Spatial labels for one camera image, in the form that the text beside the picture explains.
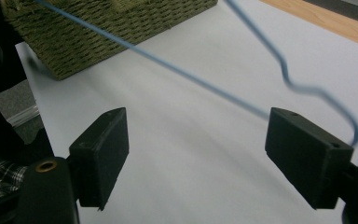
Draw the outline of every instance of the wire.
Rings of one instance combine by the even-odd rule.
[[[286,84],[286,86],[290,90],[298,93],[311,94],[321,97],[329,105],[335,108],[335,110],[351,124],[353,128],[353,139],[351,141],[351,146],[355,147],[358,144],[358,121],[349,111],[349,109],[347,109],[342,103],[339,102],[339,100],[333,97],[333,95],[319,87],[305,86],[294,83],[289,77],[286,60],[284,59],[282,54],[280,54],[277,48],[272,44],[272,42],[269,41],[267,37],[251,21],[251,19],[249,19],[245,15],[243,10],[240,9],[240,7],[235,3],[234,0],[226,0],[226,2],[281,65],[284,84]]]
[[[230,94],[229,92],[223,91],[220,88],[216,87],[215,85],[185,71],[184,69],[182,69],[172,63],[169,63],[163,59],[160,59],[159,57],[157,57],[141,48],[138,48],[138,47],[134,46],[133,44],[131,44],[115,35],[109,34],[105,30],[102,30],[101,28],[99,28],[95,25],[92,25],[86,21],[83,21],[83,20],[79,19],[78,17],[75,17],[59,8],[56,8],[55,6],[45,2],[43,0],[35,0],[35,1],[51,10],[63,15],[64,17],[68,18],[69,20],[75,21],[75,22],[91,29],[95,33],[97,33],[99,35],[103,35],[104,37],[106,37],[114,42],[117,42],[118,44],[120,44],[128,49],[135,51],[136,53],[146,57],[147,59],[149,59],[149,60],[173,71],[174,73],[198,84],[202,88],[219,95],[220,97],[230,101],[231,103],[233,103],[235,105],[242,107],[243,109],[248,110],[252,114],[260,117],[261,119],[269,120],[269,113],[258,108],[257,106],[252,105],[248,102],[245,102],[242,99]],[[279,62],[279,64],[281,65],[281,68],[282,68],[283,81],[286,84],[286,86],[292,91],[318,95],[319,97],[323,98],[328,104],[330,104],[332,107],[334,107],[335,110],[337,110],[351,124],[351,126],[354,130],[354,135],[353,135],[353,140],[351,142],[351,145],[353,147],[356,146],[358,144],[358,122],[356,121],[354,116],[351,114],[351,112],[349,112],[348,109],[346,109],[338,100],[336,100],[327,91],[324,91],[324,90],[322,90],[320,88],[316,88],[316,87],[301,86],[301,85],[297,85],[297,84],[293,83],[293,81],[289,78],[286,60],[283,58],[283,56],[280,54],[280,52],[274,47],[272,42],[270,42],[266,38],[266,36],[263,35],[261,33],[261,31],[258,30],[258,28],[255,26],[255,24],[245,15],[245,13],[240,9],[240,7],[234,1],[227,0],[226,2],[232,8],[232,10],[239,16],[239,18],[249,27],[249,29],[256,35],[256,37],[264,44],[264,46],[269,50],[269,52],[274,56],[274,58]]]

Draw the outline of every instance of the metal ring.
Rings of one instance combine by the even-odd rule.
[[[38,173],[45,173],[57,167],[56,161],[44,161],[34,168]]]

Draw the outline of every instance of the white table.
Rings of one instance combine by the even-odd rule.
[[[294,80],[330,90],[358,118],[358,44],[255,0],[241,5]],[[224,1],[139,46],[351,140],[323,101],[284,87],[279,65]],[[312,210],[267,157],[265,120],[128,50],[56,81],[26,44],[17,49],[57,156],[103,112],[127,107],[130,155],[105,210],[79,208],[82,223],[340,223],[343,202]]]

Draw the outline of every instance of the plaid fabric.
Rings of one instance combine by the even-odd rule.
[[[0,161],[0,197],[19,189],[27,167]]]

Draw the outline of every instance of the woven basket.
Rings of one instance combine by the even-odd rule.
[[[49,0],[132,44],[138,44],[216,5],[217,0]],[[33,0],[1,0],[7,21],[59,80],[109,58],[119,44]]]

